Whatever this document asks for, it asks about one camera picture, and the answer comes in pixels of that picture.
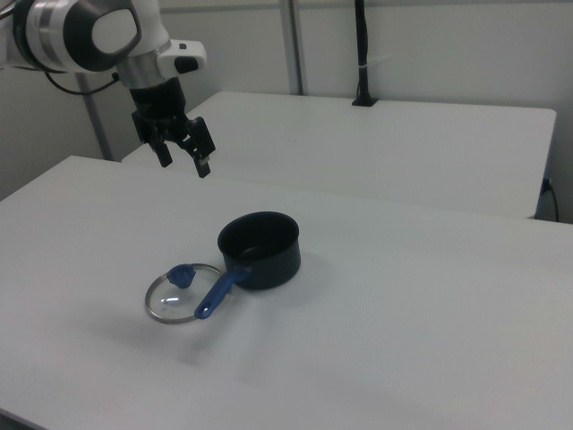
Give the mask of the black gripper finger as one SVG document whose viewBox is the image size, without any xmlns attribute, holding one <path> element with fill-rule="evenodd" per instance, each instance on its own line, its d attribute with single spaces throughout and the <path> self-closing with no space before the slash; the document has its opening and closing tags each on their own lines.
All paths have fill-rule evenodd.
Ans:
<svg viewBox="0 0 573 430">
<path fill-rule="evenodd" d="M 166 168 L 173 162 L 165 139 L 161 135 L 153 135 L 150 138 L 150 147 L 156 154 L 161 167 Z"/>
<path fill-rule="evenodd" d="M 210 154 L 216 150 L 209 128 L 204 119 L 198 116 L 189 119 L 184 130 L 186 137 L 181 148 L 192 157 L 198 176 L 204 178 L 210 173 Z"/>
</svg>

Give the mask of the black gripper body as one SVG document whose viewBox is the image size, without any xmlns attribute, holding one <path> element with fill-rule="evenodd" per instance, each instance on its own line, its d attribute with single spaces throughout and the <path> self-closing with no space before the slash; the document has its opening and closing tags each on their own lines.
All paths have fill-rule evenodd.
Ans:
<svg viewBox="0 0 573 430">
<path fill-rule="evenodd" d="M 154 130 L 165 139 L 173 137 L 176 142 L 197 139 L 197 123 L 185 114 L 186 99 L 177 77 L 129 92 L 136 107 L 132 117 L 141 143 L 149 143 Z"/>
</svg>

